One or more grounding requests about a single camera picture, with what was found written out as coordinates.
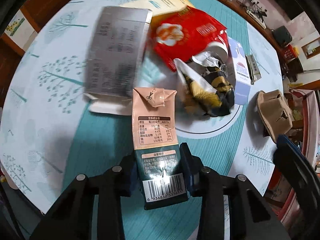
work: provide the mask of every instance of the electrical cord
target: electrical cord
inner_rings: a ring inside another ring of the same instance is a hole
[[[2,198],[3,198],[3,200],[4,200],[4,205],[6,206],[8,212],[9,212],[10,218],[12,220],[14,228],[17,231],[18,236],[21,238],[21,240],[25,240],[25,238],[24,238],[24,236],[23,236],[23,234],[21,232],[21,229],[20,229],[20,227],[18,225],[17,219],[16,219],[16,217],[15,217],[15,215],[13,213],[13,210],[12,210],[12,207],[10,205],[9,199],[7,197],[7,194],[5,193],[1,182],[0,182],[0,194],[1,194]]]

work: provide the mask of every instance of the metal bolt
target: metal bolt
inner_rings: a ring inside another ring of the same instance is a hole
[[[246,177],[245,175],[243,175],[243,174],[239,174],[239,175],[238,175],[238,179],[239,179],[240,181],[246,181],[246,180],[247,180],[247,177]]]
[[[84,174],[79,174],[77,177],[76,177],[77,180],[81,181],[81,180],[84,180],[85,179],[85,175]]]
[[[201,168],[201,171],[202,171],[203,173],[209,173],[209,172],[210,172],[210,168],[207,167],[207,166],[203,166],[203,167]]]
[[[121,171],[122,170],[122,167],[121,166],[113,166],[112,167],[112,171],[113,172],[119,172],[119,171]]]

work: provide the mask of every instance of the red food package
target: red food package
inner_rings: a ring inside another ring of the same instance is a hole
[[[155,52],[173,71],[175,58],[188,61],[202,51],[213,51],[222,61],[228,58],[226,27],[204,11],[187,6],[161,22],[156,30]]]

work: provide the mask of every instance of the barcode number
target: barcode number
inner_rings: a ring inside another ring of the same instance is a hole
[[[144,180],[142,183],[147,202],[174,197],[186,192],[182,173]]]

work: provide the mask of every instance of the table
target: table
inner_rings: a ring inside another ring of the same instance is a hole
[[[43,212],[77,174],[101,174],[132,152],[131,117],[91,113],[82,96],[85,55],[101,7],[128,1],[71,0],[38,34],[12,79],[1,120],[0,160]],[[187,117],[179,116],[178,140],[187,142],[204,165],[220,174],[245,174],[263,194],[274,167],[275,144],[262,137],[255,105],[260,90],[282,91],[276,51],[217,0],[190,1],[224,24],[247,54],[255,55],[262,78],[251,87],[247,105],[235,106],[223,118],[194,120],[196,132],[183,126]],[[161,65],[153,52],[147,52],[141,82],[163,81],[169,73]],[[200,198],[151,211],[143,210],[143,203],[138,188],[131,198],[121,198],[126,239],[187,239],[199,223]]]

